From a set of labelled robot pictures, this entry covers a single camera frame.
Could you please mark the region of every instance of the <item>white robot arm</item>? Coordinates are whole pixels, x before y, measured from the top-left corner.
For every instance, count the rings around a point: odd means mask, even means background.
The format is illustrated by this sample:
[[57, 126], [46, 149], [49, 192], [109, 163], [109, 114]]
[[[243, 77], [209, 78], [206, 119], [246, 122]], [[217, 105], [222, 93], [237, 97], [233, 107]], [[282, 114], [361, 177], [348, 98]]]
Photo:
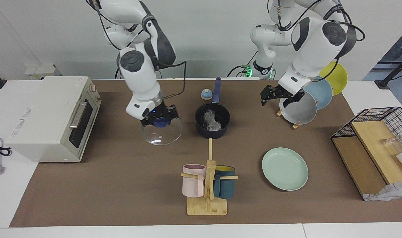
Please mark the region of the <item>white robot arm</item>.
[[[319, 18], [304, 18], [292, 25], [295, 3], [318, 13]], [[276, 88], [268, 85], [261, 92], [263, 105], [276, 98], [287, 98], [286, 107], [304, 95], [302, 88], [315, 78], [330, 61], [348, 53], [356, 42], [356, 32], [347, 21], [338, 0], [274, 0], [270, 18], [274, 25], [258, 25], [251, 31], [251, 41], [258, 48], [251, 68], [253, 76], [267, 78], [274, 62], [272, 46], [293, 45], [297, 52]]]
[[[143, 126], [164, 127], [178, 118], [174, 105], [167, 107], [157, 82], [156, 70], [172, 66], [176, 58], [173, 46], [157, 24], [147, 6], [138, 0], [90, 0], [89, 4], [115, 27], [106, 29], [107, 39], [120, 49], [117, 66], [133, 92], [126, 113], [139, 119]], [[142, 25], [150, 37], [130, 44], [129, 29]]]

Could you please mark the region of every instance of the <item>white wall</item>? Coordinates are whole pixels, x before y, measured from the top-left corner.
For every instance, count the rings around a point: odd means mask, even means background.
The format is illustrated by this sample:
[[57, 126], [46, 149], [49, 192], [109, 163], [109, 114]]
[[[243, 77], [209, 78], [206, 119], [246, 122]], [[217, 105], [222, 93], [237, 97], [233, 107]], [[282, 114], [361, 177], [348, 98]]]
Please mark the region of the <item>white wall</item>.
[[[361, 80], [402, 35], [402, 0], [342, 0], [366, 40], [340, 59], [351, 80]], [[272, 24], [265, 0], [144, 0], [177, 52], [188, 77], [224, 77], [247, 63], [256, 48], [249, 33]], [[294, 20], [304, 9], [297, 7]], [[277, 77], [295, 55], [276, 49]], [[0, 0], [0, 76], [26, 79], [25, 64], [56, 64], [63, 75], [112, 78], [117, 50], [108, 45], [97, 14], [85, 0]], [[164, 77], [182, 77], [183, 68]]]

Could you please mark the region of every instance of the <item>brown table mat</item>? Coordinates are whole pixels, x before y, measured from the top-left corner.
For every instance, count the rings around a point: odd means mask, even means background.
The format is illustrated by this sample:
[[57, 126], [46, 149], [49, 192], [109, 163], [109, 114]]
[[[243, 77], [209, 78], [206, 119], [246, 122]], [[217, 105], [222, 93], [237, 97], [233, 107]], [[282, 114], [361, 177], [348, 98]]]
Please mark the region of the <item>brown table mat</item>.
[[[226, 134], [214, 140], [217, 164], [236, 167], [235, 196], [226, 216], [188, 216], [180, 172], [205, 164], [208, 140], [195, 130], [204, 88], [214, 81], [188, 81], [176, 104], [184, 133], [168, 146], [153, 146], [141, 124], [127, 115], [131, 93], [124, 81], [97, 80], [103, 100], [85, 154], [77, 164], [38, 164], [10, 227], [344, 223], [402, 221], [402, 199], [364, 202], [330, 136], [353, 114], [342, 94], [309, 124], [292, 130], [276, 117], [278, 100], [265, 107], [260, 91], [270, 81], [223, 81], [220, 103], [231, 113]], [[161, 81], [165, 95], [182, 81]], [[264, 177], [261, 161], [276, 147], [298, 152], [309, 169], [307, 184], [281, 191]]]

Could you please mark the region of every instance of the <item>wire basket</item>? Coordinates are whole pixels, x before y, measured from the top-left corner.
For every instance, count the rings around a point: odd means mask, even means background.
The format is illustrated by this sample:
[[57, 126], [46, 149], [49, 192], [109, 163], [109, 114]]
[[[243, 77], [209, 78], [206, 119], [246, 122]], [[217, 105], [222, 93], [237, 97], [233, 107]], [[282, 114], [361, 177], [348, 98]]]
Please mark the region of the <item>wire basket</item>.
[[395, 136], [402, 137], [402, 108], [383, 107], [362, 110], [345, 126], [340, 128], [334, 137], [355, 137], [355, 131], [351, 126], [352, 122], [383, 121]]

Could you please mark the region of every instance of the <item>yellow bowl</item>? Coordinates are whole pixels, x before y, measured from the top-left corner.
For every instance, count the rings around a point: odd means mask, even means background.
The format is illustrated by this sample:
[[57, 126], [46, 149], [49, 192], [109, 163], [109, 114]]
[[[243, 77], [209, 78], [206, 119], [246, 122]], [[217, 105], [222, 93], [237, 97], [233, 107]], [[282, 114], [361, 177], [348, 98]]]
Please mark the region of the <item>yellow bowl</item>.
[[[326, 67], [320, 71], [319, 76], [325, 77], [335, 66], [335, 62], [330, 62]], [[334, 71], [326, 78], [326, 80], [332, 86], [333, 96], [342, 92], [345, 88], [346, 84], [348, 83], [348, 73], [346, 72], [345, 68], [338, 64]]]

